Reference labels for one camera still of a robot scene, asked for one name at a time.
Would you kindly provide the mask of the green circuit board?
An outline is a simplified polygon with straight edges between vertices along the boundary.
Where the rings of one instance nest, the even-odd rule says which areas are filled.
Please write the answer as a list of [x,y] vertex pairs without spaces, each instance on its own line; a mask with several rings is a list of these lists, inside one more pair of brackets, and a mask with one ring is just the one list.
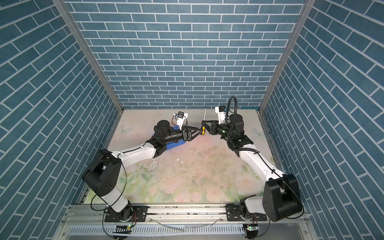
[[113,230],[113,238],[116,240],[125,240],[131,233],[131,226],[116,226]]
[[248,240],[254,240],[259,234],[259,226],[257,224],[243,224],[244,237]]

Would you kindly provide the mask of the aluminium corner post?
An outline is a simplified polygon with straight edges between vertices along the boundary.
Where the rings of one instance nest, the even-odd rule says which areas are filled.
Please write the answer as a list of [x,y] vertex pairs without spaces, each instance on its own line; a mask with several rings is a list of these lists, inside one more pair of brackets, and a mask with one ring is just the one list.
[[267,87],[267,91],[266,91],[266,93],[263,97],[263,100],[259,106],[259,112],[260,113],[262,113],[267,107],[268,101],[269,101],[270,97],[272,96],[274,88],[279,81],[279,78],[282,74],[282,71],[283,71],[283,69],[284,69],[284,67],[288,61],[288,58],[289,58],[289,56],[290,56],[298,38],[299,38],[299,35],[300,35],[300,33],[304,27],[306,20],[309,17],[309,14],[310,14],[315,2],[316,2],[315,0],[305,1],[305,4],[304,4],[304,6],[303,6],[303,8],[299,14],[298,21],[293,28],[292,34],[291,34],[291,36],[287,42],[287,45],[284,49],[284,52],[283,52],[283,54],[279,60],[279,64],[275,69],[274,75],[271,78],[269,86]]
[[92,50],[89,47],[89,44],[87,43],[86,39],[84,38],[80,28],[78,27],[74,17],[70,13],[66,3],[62,0],[52,0],[53,4],[55,5],[56,9],[58,10],[59,14],[63,18],[64,22],[68,26],[70,32],[72,33],[73,37],[75,38],[76,42],[78,43],[80,49],[82,50],[83,54],[87,58],[89,64],[91,65],[92,69],[96,73],[97,77],[99,78],[101,84],[107,91],[109,97],[111,98],[112,102],[114,103],[116,109],[121,114],[124,111],[124,108],[122,107],[120,101],[118,100],[116,94],[114,93],[110,83],[108,82],[103,70],[101,69],[99,63],[97,62],[94,54],[92,53]]

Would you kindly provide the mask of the yellow black screwdriver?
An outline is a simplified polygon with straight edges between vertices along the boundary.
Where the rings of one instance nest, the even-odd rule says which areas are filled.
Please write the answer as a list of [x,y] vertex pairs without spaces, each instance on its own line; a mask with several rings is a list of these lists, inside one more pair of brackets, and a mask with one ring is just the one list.
[[201,133],[202,136],[204,136],[205,132],[206,132],[206,127],[205,127],[206,112],[207,112],[207,108],[205,108],[204,117],[203,117],[203,120],[202,120],[202,133]]

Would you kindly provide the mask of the right green circuit board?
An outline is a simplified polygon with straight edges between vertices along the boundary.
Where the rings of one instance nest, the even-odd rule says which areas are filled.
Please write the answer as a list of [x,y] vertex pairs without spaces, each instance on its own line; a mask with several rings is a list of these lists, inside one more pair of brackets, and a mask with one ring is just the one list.
[[259,226],[257,224],[243,224],[244,237],[248,240],[254,240],[259,234]]

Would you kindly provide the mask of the aluminium right corner post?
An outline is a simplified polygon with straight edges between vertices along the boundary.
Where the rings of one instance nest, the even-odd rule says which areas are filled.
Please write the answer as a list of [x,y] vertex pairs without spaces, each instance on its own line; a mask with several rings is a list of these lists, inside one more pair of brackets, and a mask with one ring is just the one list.
[[279,64],[275,69],[274,75],[271,78],[269,86],[267,87],[267,91],[266,91],[266,93],[263,97],[263,100],[259,106],[259,112],[260,113],[262,113],[267,107],[268,101],[269,101],[270,97],[272,96],[274,88],[279,81],[279,78],[282,74],[282,71],[283,71],[283,69],[284,69],[284,67],[288,61],[288,58],[289,58],[289,56],[290,56],[298,38],[299,38],[299,35],[300,35],[300,33],[304,27],[306,20],[309,17],[309,14],[310,14],[315,2],[316,2],[315,0],[305,1],[305,4],[304,4],[304,6],[303,6],[303,8],[299,14],[298,21],[293,28],[292,34],[291,34],[291,36],[287,42],[287,45],[284,49],[284,52],[283,52],[283,54],[279,60]]

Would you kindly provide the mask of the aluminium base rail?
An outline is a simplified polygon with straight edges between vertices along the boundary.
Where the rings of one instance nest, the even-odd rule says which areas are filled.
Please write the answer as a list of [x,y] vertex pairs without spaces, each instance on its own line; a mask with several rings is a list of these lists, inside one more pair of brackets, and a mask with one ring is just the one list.
[[245,240],[243,224],[259,226],[258,240],[315,240],[307,214],[297,219],[228,222],[224,203],[136,204],[148,206],[145,222],[107,223],[103,206],[71,205],[55,240],[114,240],[116,226],[131,226],[125,240]]

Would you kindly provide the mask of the left green circuit board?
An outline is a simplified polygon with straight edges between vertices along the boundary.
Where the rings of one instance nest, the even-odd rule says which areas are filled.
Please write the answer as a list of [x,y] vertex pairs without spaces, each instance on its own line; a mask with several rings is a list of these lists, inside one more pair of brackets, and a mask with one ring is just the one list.
[[125,240],[131,233],[131,226],[116,226],[113,230],[113,238],[116,240]]

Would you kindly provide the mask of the aluminium left corner post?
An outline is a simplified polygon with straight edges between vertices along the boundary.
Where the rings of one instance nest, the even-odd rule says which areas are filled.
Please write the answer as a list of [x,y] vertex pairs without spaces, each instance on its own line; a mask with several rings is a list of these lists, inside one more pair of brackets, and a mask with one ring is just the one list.
[[91,65],[92,69],[96,73],[97,77],[99,78],[101,84],[107,91],[109,97],[111,98],[112,102],[114,103],[116,109],[121,114],[124,111],[124,108],[122,107],[120,101],[118,100],[116,94],[114,93],[110,83],[108,82],[103,70],[101,69],[99,63],[97,62],[94,54],[92,53],[92,50],[89,47],[89,44],[87,43],[86,39],[84,38],[80,28],[78,27],[74,17],[70,13],[66,3],[62,0],[52,0],[53,4],[55,5],[56,9],[58,10],[59,14],[63,18],[64,22],[68,26],[70,32],[72,33],[73,37],[75,38],[76,42],[78,43],[80,49],[82,50],[83,54],[87,58],[89,64]]

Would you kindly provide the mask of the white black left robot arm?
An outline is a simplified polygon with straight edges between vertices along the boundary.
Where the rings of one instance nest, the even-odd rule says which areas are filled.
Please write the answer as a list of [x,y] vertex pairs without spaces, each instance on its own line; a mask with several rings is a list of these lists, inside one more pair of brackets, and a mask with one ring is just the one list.
[[127,214],[131,210],[131,203],[117,187],[120,171],[140,161],[160,156],[169,143],[192,141],[204,134],[205,130],[205,127],[191,126],[175,130],[169,121],[159,121],[154,126],[154,134],[142,145],[113,152],[107,149],[98,151],[84,171],[82,180],[115,213]]

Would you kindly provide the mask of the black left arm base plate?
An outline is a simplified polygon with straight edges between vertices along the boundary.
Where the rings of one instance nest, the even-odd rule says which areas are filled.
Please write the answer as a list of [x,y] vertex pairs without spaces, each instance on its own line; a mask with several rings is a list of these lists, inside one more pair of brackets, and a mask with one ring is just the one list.
[[107,223],[137,223],[145,222],[148,206],[126,206],[121,212],[116,212],[111,207],[106,209],[104,221]]

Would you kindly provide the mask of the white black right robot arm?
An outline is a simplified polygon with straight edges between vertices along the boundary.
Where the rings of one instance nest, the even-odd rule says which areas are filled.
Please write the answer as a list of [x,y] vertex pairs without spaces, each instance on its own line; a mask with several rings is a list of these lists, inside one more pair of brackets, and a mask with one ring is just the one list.
[[231,151],[245,161],[260,179],[264,181],[262,199],[246,197],[240,207],[244,214],[265,214],[272,222],[304,213],[304,204],[300,197],[299,184],[292,174],[285,174],[272,165],[256,148],[253,141],[245,134],[241,115],[229,117],[219,113],[219,120],[202,121],[201,134],[219,135],[227,142]]

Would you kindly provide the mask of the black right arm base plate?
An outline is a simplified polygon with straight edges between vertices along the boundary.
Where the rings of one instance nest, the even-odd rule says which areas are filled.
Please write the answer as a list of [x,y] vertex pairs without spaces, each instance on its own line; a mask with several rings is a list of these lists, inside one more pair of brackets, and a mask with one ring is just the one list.
[[258,221],[267,221],[267,215],[261,213],[250,213],[244,204],[226,204],[226,215],[228,222],[258,222]]

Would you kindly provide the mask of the blue plastic bin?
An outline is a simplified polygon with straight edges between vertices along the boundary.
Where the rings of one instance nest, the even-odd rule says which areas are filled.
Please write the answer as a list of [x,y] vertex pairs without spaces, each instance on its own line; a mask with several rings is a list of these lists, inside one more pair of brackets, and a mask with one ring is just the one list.
[[[178,126],[175,127],[164,127],[164,126],[155,126],[154,127],[154,134],[153,136],[155,137],[155,141],[157,143],[160,143],[162,145],[165,145],[165,137],[169,136],[170,134],[175,134],[178,132],[180,129]],[[177,141],[171,141],[166,144],[167,150],[176,148],[178,146],[181,146],[185,143],[183,139],[177,140]]]

